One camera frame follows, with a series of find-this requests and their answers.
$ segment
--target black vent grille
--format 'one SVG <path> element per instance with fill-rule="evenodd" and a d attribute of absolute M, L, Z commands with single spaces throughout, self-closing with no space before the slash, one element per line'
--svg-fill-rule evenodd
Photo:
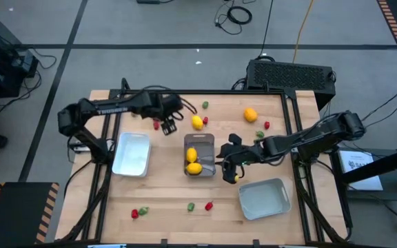
<path fill-rule="evenodd" d="M 324 90 L 326 78 L 322 68 L 301 65 L 255 63 L 254 83 L 311 90 Z"/>

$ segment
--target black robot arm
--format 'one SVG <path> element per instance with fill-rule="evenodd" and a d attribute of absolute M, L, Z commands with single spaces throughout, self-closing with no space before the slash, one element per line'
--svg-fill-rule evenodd
<path fill-rule="evenodd" d="M 179 112 L 183 109 L 182 100 L 178 94 L 163 96 L 157 91 L 149 90 L 141 90 L 124 99 L 100 101 L 81 99 L 78 103 L 70 104 L 58 113 L 59 132 L 67 137 L 73 136 L 79 139 L 90 148 L 93 162 L 108 164 L 112 162 L 112 158 L 109 157 L 112 153 L 108 152 L 106 140 L 96 138 L 85 128 L 85 124 L 90 118 L 105 114 L 132 112 L 142 118 L 149 117 L 159 120 L 163 133 L 168 135 L 177 130 L 174 119 L 183 119 Z M 194 106 L 188 106 L 188 109 L 196 114 Z"/>
<path fill-rule="evenodd" d="M 341 112 L 319 120 L 310 128 L 289 136 L 269 136 L 254 141 L 253 146 L 241 144 L 241 138 L 230 134 L 229 142 L 221 146 L 217 158 L 223 158 L 220 164 L 223 180 L 236 183 L 244 176 L 244 165 L 268 163 L 282 160 L 292 149 L 298 151 L 302 161 L 318 157 L 320 152 L 331 149 L 341 141 L 352 141 L 362 137 L 365 128 L 357 114 Z M 242 175 L 238 176 L 236 167 L 241 166 Z"/>

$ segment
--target wooden tabletop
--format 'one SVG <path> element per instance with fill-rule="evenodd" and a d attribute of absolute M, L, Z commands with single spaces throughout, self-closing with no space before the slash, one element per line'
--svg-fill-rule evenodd
<path fill-rule="evenodd" d="M 92 91 L 90 99 L 106 99 L 108 91 Z M 200 133 L 210 133 L 215 137 L 215 152 L 227 142 L 231 133 L 238 134 L 243 144 L 252 144 L 255 131 L 263 130 L 266 136 L 286 135 L 283 109 L 280 96 L 272 95 L 183 95 L 197 107 L 198 115 L 209 118 L 209 123 Z M 313 92 L 297 92 L 298 106 L 304 128 L 319 119 Z M 201 103 L 209 101 L 208 109 Z M 243 118 L 243 110 L 253 107 L 258 112 L 258 120 L 248 123 Z M 304 244 L 301 217 L 289 156 L 280 166 L 252 164 L 245 168 L 246 175 L 231 185 L 222 179 L 221 168 L 212 178 L 188 178 L 183 173 L 183 138 L 186 134 L 198 133 L 191 125 L 192 114 L 182 111 L 184 121 L 176 121 L 177 132 L 165 136 L 161 130 L 155 131 L 150 118 L 142 120 L 126 113 L 121 117 L 121 132 L 146 133 L 150 136 L 151 152 L 147 176 L 130 178 L 114 175 L 105 213 L 102 242 L 121 243 L 160 243 L 167 238 L 172 244 L 252 244 L 259 239 L 264 245 Z M 292 130 L 295 123 L 292 111 Z M 111 137 L 114 117 L 110 121 Z M 271 123 L 264 130 L 265 121 Z M 94 135 L 100 136 L 103 117 L 89 120 L 86 127 Z M 72 172 L 90 159 L 89 154 L 75 158 Z M 320 159 L 329 164 L 326 156 Z M 89 166 L 76 176 L 68 187 L 61 213 L 56 238 L 66 235 L 85 211 L 92 182 L 94 166 Z M 347 235 L 343 214 L 333 176 L 325 168 L 312 167 L 316 196 L 321 212 L 339 235 Z M 247 220 L 238 200 L 238 188 L 246 183 L 280 178 L 285 185 L 292 208 L 286 214 L 269 216 L 258 220 Z M 213 201 L 214 208 L 206 211 L 204 206 Z M 193 202 L 193 212 L 187 211 L 187 204 Z M 150 207 L 145 216 L 132 220 L 131 211 L 140 207 Z M 307 208 L 312 240 L 316 239 L 313 218 Z M 92 217 L 90 237 L 94 237 L 98 214 Z"/>

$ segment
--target black equipment box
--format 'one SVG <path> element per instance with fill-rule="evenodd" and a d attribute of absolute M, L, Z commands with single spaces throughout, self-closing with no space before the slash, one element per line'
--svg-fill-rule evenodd
<path fill-rule="evenodd" d="M 313 90 L 318 110 L 335 96 L 331 67 L 251 60 L 247 67 L 247 90 Z"/>
<path fill-rule="evenodd" d="M 0 98 L 19 95 L 26 77 L 34 77 L 38 60 L 28 50 L 17 50 L 21 42 L 0 22 Z"/>

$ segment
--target yellow lemon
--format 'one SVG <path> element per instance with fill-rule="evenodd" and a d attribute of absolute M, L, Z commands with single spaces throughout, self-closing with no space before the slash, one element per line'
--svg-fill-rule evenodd
<path fill-rule="evenodd" d="M 200 174 L 202 167 L 199 163 L 190 163 L 187 165 L 186 170 L 191 175 L 198 175 Z"/>
<path fill-rule="evenodd" d="M 190 163 L 197 160 L 197 151 L 193 147 L 186 150 L 186 160 Z"/>
<path fill-rule="evenodd" d="M 192 117 L 192 127 L 196 130 L 201 130 L 203 128 L 203 121 L 201 120 L 200 116 Z"/>
<path fill-rule="evenodd" d="M 249 122 L 254 122 L 258 118 L 258 114 L 255 112 L 255 110 L 251 107 L 247 107 L 245 109 L 245 119 L 246 121 Z"/>

